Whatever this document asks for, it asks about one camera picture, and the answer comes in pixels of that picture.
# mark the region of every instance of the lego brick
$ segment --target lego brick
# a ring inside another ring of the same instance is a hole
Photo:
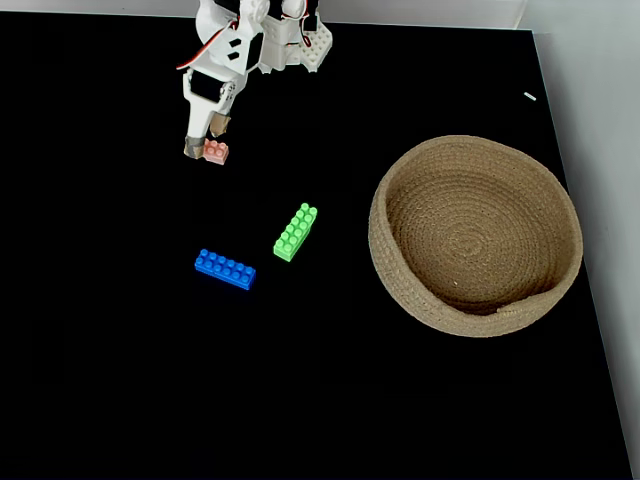
[[[256,271],[208,250],[202,250],[196,259],[196,270],[236,287],[249,290],[256,278]]]
[[[226,143],[218,143],[215,140],[204,141],[204,158],[208,162],[224,165],[229,156],[229,147]]]
[[[309,235],[311,226],[316,221],[318,209],[309,208],[308,203],[303,203],[300,210],[291,219],[287,228],[280,234],[280,238],[273,246],[273,253],[278,257],[290,262],[293,256],[300,249],[300,246]]]

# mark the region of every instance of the small white object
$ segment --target small white object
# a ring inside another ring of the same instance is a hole
[[[311,46],[307,47],[304,42],[300,44],[301,62],[310,72],[317,72],[318,67],[329,53],[333,45],[333,35],[318,18],[318,29],[315,32],[308,32]]]
[[[282,13],[293,17],[293,20],[300,20],[305,13],[305,0],[284,0],[282,2]]]

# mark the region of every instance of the lego stud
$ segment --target lego stud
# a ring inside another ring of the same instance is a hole
[[[317,213],[318,210],[316,208],[311,208],[308,203],[303,203],[289,222],[289,225],[286,226],[285,231],[280,235],[280,238],[276,240],[273,246],[273,253],[290,262],[307,238],[316,220]]]
[[[199,272],[245,290],[251,288],[255,279],[255,270],[253,268],[245,267],[242,263],[236,263],[234,260],[216,255],[213,252],[209,253],[207,250],[200,252],[200,256],[196,259],[195,267]]]

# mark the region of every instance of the woven basket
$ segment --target woven basket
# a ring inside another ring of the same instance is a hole
[[[569,196],[522,152],[477,137],[429,140],[387,172],[369,246],[391,296],[438,330],[524,328],[567,292],[582,260]]]

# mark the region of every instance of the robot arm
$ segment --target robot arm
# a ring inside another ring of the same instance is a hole
[[[191,105],[184,153],[201,158],[207,130],[227,128],[235,96],[256,68],[263,73],[303,64],[315,72],[332,44],[317,0],[200,0],[196,30],[202,48],[179,70]]]

